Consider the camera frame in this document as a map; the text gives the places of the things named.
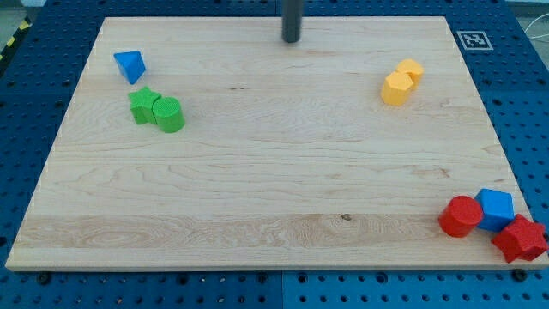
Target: green star block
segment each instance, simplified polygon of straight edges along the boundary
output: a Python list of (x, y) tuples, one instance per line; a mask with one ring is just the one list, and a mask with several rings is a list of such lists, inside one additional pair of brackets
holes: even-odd
[(129, 93), (131, 105), (130, 110), (137, 124), (151, 123), (156, 124), (156, 118), (153, 114), (153, 104), (161, 95), (151, 91), (147, 86), (139, 91)]
[(175, 98), (165, 97), (154, 102), (153, 114), (165, 133), (177, 132), (185, 125), (181, 105)]

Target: wooden board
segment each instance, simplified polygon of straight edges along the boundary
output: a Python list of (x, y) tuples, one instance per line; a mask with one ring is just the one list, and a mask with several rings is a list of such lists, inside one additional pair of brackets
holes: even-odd
[[(530, 217), (442, 17), (106, 18), (9, 255), (11, 270), (464, 270), (507, 264), (437, 216), (509, 191)], [(114, 52), (142, 51), (130, 86)], [(384, 77), (425, 66), (409, 102)], [(136, 125), (127, 93), (182, 101), (187, 125)]]

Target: plastic block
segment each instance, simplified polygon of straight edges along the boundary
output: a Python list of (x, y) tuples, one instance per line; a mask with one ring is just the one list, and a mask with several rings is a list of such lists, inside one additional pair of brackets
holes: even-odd
[(482, 189), (474, 199), (480, 203), (484, 212), (479, 228), (500, 232), (515, 218), (513, 197), (507, 192)]
[(181, 130), (185, 125), (181, 105), (172, 97), (157, 100), (153, 105), (153, 114), (156, 123), (165, 133), (173, 133)]
[(385, 77), (381, 97), (385, 104), (401, 106), (408, 100), (412, 91), (412, 78), (405, 73), (393, 72)]
[(145, 63), (138, 51), (119, 52), (114, 54), (120, 73), (130, 84), (135, 84), (145, 72)]
[(449, 201), (438, 217), (438, 224), (450, 236), (467, 236), (482, 220), (482, 208), (471, 197), (458, 196)]
[(415, 60), (404, 59), (396, 66), (396, 71), (408, 74), (413, 81), (412, 90), (415, 90), (418, 88), (419, 82), (421, 82), (424, 69)]
[(160, 99), (161, 95), (151, 91), (147, 86), (139, 91), (129, 93), (131, 105), (130, 110), (137, 124), (156, 124), (153, 114), (153, 104)]
[(533, 223), (519, 214), (492, 243), (504, 253), (507, 263), (517, 258), (533, 261), (549, 249), (543, 237), (545, 230), (543, 224)]

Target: blue block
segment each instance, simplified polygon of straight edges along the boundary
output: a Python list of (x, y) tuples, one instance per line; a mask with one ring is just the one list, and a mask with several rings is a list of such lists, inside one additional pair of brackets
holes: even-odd
[(138, 51), (119, 52), (114, 54), (120, 73), (130, 84), (135, 84), (145, 72), (145, 63)]
[(513, 197), (507, 192), (482, 189), (474, 199), (484, 211), (484, 218), (478, 228), (500, 232), (515, 219)]

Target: yellow block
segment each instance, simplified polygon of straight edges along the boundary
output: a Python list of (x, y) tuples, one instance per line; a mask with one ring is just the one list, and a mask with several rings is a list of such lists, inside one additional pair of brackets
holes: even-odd
[(6, 46), (7, 47), (11, 47), (15, 42), (15, 38), (14, 37), (11, 37), (11, 39), (9, 39), (8, 43), (6, 43)]
[(417, 89), (421, 77), (423, 77), (423, 67), (413, 59), (404, 59), (397, 66), (396, 71), (410, 75), (413, 81), (413, 90)]
[(21, 25), (19, 25), (19, 30), (23, 31), (23, 30), (27, 29), (28, 27), (31, 27), (31, 25), (29, 25), (27, 21), (23, 20), (21, 22)]
[(408, 100), (412, 87), (413, 81), (408, 74), (393, 72), (385, 77), (385, 82), (381, 89), (381, 98), (385, 104), (401, 106)]

